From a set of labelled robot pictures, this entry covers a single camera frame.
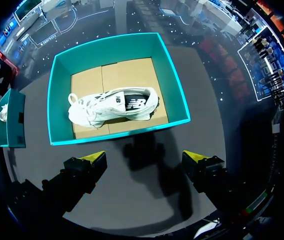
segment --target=sneaker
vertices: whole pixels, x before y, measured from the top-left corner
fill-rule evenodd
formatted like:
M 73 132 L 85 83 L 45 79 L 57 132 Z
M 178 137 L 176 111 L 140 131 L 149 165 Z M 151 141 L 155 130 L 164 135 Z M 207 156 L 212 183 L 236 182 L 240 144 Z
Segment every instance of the sneaker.
M 122 87 L 80 99 L 70 93 L 68 101 L 70 121 L 88 128 L 100 128 L 105 121 L 119 118 L 149 120 L 159 105 L 152 87 Z

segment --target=monitor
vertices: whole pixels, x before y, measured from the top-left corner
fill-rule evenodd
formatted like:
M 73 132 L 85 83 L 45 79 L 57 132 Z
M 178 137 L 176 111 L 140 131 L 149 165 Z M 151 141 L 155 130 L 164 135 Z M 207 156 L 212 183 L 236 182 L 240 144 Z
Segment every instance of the monitor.
M 22 21 L 22 19 L 31 12 L 35 7 L 37 7 L 42 0 L 24 0 L 21 4 L 16 8 L 14 12 L 17 19 Z

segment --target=light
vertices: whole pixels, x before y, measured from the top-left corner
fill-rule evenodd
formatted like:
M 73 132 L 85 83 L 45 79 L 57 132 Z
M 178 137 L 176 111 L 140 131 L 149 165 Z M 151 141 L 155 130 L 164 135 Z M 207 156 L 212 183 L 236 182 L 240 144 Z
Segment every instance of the light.
M 29 34 L 25 34 L 22 38 L 21 38 L 21 42 L 24 42 L 27 38 L 28 38 Z
M 17 34 L 15 35 L 16 37 L 18 37 L 18 36 L 20 36 L 21 35 L 21 33 L 24 31 L 24 27 L 22 27 L 18 32 L 17 32 Z

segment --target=teal shoe box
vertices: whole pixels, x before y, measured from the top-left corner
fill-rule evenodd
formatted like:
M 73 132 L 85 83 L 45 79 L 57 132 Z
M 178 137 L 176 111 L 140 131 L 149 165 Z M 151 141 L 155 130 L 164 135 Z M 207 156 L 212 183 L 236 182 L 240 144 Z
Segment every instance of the teal shoe box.
M 25 148 L 24 105 L 26 96 L 10 88 L 0 100 L 2 106 L 7 104 L 6 122 L 0 120 L 0 147 Z
M 168 123 L 75 139 L 73 123 L 68 118 L 70 107 L 68 96 L 71 93 L 72 75 L 99 66 L 143 58 L 152 60 Z M 177 71 L 158 33 L 134 33 L 106 37 L 75 46 L 54 57 L 47 93 L 47 126 L 52 146 L 120 138 L 170 128 L 188 123 L 190 120 L 187 101 Z

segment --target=floor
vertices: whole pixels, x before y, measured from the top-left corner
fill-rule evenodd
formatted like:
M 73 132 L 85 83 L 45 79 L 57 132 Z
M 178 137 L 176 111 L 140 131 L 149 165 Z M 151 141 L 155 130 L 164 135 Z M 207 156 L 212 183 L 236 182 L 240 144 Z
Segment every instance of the floor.
M 250 125 L 251 119 L 270 109 L 270 103 L 256 101 L 237 53 L 240 43 L 222 31 L 215 18 L 206 15 L 199 1 L 89 2 L 76 4 L 55 19 L 61 34 L 43 45 L 26 46 L 14 83 L 14 88 L 26 95 L 26 148 L 4 149 L 11 178 L 28 179 L 41 188 L 41 181 L 58 174 L 68 158 L 107 150 L 108 169 L 97 187 L 64 218 L 105 233 L 129 236 L 158 236 L 187 227 L 215 207 L 180 171 L 182 151 L 217 155 L 226 161 L 231 173 L 242 171 L 244 166 L 251 170 L 243 152 L 250 133 L 243 131 L 243 123 Z M 197 17 L 188 15 L 190 8 L 198 11 Z M 95 39 L 143 32 L 160 33 L 166 44 L 184 89 L 191 122 L 121 139 L 50 146 L 46 105 L 54 56 Z M 41 34 L 45 40 L 51 32 Z M 132 159 L 124 157 L 123 149 L 139 144 L 141 139 L 150 143 L 143 146 L 148 151 L 163 145 L 165 155 L 133 171 L 128 167 Z

